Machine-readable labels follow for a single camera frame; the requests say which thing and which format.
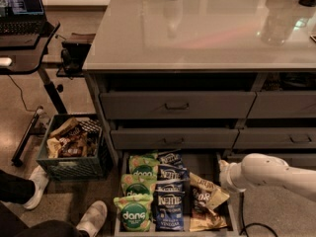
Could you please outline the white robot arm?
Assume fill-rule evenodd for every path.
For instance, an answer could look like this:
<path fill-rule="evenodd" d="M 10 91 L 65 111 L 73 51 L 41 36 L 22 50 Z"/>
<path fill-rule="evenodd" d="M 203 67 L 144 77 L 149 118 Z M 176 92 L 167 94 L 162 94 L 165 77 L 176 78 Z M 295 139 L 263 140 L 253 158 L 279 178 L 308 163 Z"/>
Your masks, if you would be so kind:
<path fill-rule="evenodd" d="M 253 153 L 239 163 L 219 161 L 221 187 L 237 193 L 258 186 L 281 187 L 316 201 L 316 171 L 289 166 L 275 156 Z"/>

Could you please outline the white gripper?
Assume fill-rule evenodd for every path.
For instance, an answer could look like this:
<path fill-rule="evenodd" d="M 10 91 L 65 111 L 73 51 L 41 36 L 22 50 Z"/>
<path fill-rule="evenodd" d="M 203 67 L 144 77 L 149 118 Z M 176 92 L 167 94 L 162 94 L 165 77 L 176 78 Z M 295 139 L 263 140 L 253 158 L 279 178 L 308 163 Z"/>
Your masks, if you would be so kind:
<path fill-rule="evenodd" d="M 227 180 L 227 176 L 229 174 L 229 166 L 230 164 L 226 162 L 225 160 L 219 160 L 219 181 L 220 182 L 225 182 Z"/>

